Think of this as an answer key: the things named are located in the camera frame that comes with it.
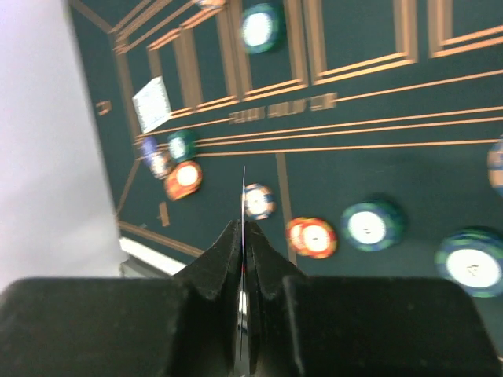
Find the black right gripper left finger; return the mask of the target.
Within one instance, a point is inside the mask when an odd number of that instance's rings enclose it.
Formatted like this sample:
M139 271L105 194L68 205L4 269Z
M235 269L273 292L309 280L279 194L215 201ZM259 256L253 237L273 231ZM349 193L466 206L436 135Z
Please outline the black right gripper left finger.
M229 376L241 223L166 278L32 277L1 294L4 376Z

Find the blue ten chips seat three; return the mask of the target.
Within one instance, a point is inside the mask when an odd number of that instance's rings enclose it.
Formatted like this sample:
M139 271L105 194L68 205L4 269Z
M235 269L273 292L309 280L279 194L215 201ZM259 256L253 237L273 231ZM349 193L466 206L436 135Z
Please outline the blue ten chips seat three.
M500 136L487 153L487 174L490 186L503 196L503 138Z

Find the green fifty chips seat four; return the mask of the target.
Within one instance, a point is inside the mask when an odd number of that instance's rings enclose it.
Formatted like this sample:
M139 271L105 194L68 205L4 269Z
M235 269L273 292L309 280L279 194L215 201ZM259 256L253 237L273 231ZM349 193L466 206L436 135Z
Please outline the green fifty chips seat four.
M176 163L191 160L196 155L196 135L191 130L179 130L167 137L171 158Z

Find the red five chip stack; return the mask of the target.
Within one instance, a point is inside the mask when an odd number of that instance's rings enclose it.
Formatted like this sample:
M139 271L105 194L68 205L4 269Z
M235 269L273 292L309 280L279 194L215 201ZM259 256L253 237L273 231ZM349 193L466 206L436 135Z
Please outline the red five chip stack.
M289 246L298 255L323 259L336 252L336 231L323 219L293 218L287 224L285 232Z

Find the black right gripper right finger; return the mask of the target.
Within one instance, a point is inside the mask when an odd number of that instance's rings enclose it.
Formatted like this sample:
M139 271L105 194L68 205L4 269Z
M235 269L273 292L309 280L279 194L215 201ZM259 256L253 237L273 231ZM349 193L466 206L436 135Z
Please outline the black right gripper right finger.
M499 376L472 299L439 278L308 276L245 226L256 376Z

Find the blue card seat five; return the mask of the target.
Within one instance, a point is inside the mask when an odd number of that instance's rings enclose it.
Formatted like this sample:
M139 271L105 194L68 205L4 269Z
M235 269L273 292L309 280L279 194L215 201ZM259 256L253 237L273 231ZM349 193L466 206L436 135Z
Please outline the blue card seat five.
M143 134L153 131L172 118L171 104L162 76L151 79L132 100Z

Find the spread red five chips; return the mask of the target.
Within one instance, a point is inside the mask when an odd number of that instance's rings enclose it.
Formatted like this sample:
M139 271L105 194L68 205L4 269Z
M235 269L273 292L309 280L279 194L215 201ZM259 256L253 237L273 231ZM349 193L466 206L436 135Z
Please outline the spread red five chips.
M202 182L203 174L200 165L188 160L178 164L164 180L167 197L176 201L196 192Z

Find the green fifty chips seat three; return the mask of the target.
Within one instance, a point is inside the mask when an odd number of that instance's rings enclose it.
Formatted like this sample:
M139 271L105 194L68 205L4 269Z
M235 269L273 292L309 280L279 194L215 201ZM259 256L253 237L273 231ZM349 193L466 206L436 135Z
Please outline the green fifty chips seat three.
M445 238L435 252L439 274L475 298L502 294L502 237L492 230L464 228Z

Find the green fifty chips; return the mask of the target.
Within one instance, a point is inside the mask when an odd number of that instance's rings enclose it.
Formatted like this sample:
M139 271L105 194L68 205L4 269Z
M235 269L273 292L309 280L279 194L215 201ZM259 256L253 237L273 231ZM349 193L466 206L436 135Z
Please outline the green fifty chips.
M240 38L247 54L267 53L274 49L284 33L284 12L273 2L248 7L242 14Z

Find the blue card seat three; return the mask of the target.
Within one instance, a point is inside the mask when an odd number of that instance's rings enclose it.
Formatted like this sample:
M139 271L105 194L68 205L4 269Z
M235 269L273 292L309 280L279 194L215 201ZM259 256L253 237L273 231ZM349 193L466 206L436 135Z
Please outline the blue card seat three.
M241 269L240 269L240 304L239 304L239 314L240 314L240 341L239 341L239 360L243 361L243 348L244 348L244 322L246 315L246 256L245 256L245 225L244 225L244 215L245 215L245 174L246 166L243 166L242 183L241 183L241 198L240 198L240 251L241 251Z

